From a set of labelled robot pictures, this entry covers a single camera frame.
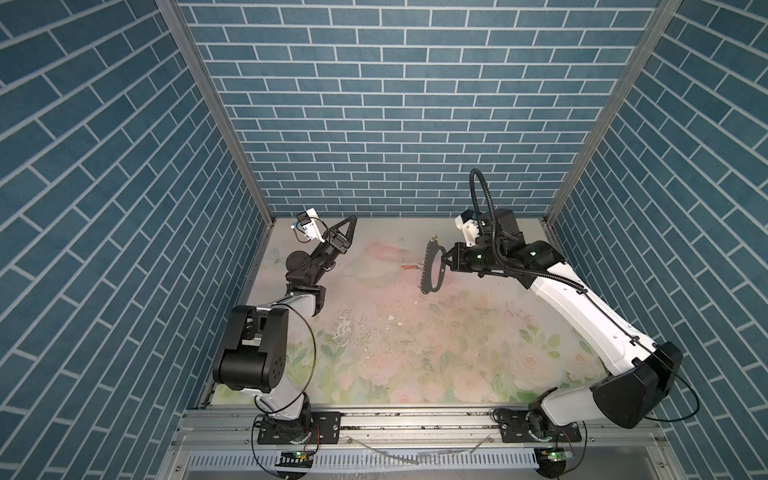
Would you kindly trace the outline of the key with red tag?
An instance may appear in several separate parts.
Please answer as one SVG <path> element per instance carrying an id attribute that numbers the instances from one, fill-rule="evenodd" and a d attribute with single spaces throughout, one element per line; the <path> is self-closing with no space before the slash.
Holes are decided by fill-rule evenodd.
<path id="1" fill-rule="evenodd" d="M 420 270 L 420 271 L 423 271 L 424 264 L 423 264 L 423 262 L 419 262 L 419 263 L 415 263 L 415 264 L 406 264 L 406 265 L 401 265 L 401 268 L 404 269 L 404 270 Z"/>

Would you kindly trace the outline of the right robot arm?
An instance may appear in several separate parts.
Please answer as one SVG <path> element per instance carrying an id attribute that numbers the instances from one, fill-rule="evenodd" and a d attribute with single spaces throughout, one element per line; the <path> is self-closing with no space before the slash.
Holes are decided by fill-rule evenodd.
<path id="1" fill-rule="evenodd" d="M 590 386 L 552 388 L 530 403 L 527 422 L 533 436 L 547 439 L 563 426 L 600 419 L 632 429 L 652 420 L 674 384 L 685 381 L 683 353 L 674 343 L 657 343 L 632 326 L 548 242 L 527 242 L 512 211 L 466 210 L 455 225 L 462 240 L 428 254 L 429 260 L 439 258 L 441 271 L 516 279 L 563 316 L 606 370 Z"/>

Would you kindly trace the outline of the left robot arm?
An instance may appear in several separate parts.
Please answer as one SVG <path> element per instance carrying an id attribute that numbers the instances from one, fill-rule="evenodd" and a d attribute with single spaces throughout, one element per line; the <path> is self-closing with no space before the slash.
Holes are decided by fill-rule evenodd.
<path id="1" fill-rule="evenodd" d="M 313 209 L 298 215 L 292 226 L 297 239 L 319 244 L 310 253 L 292 252 L 286 259 L 286 295 L 261 306 L 234 307 L 213 360 L 216 383 L 252 395 L 262 419 L 281 427 L 307 430 L 311 404 L 304 387 L 283 378 L 287 367 L 288 331 L 292 322 L 309 327 L 325 303 L 322 277 L 353 243 L 356 216 L 327 226 Z"/>

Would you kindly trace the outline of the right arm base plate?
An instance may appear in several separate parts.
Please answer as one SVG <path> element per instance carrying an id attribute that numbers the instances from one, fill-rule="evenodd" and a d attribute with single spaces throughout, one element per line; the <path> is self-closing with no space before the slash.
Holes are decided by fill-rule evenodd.
<path id="1" fill-rule="evenodd" d="M 491 418 L 497 423 L 504 443 L 555 441 L 582 441 L 582 432 L 576 423 L 556 426 L 537 412 L 496 408 Z"/>

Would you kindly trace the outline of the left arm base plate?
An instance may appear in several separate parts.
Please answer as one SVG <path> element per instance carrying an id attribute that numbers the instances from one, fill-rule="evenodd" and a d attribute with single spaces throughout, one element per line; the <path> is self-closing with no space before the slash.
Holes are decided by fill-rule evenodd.
<path id="1" fill-rule="evenodd" d="M 258 423 L 258 445 L 332 444 L 339 441 L 342 415 L 339 411 L 301 414 L 295 420 L 267 418 Z"/>

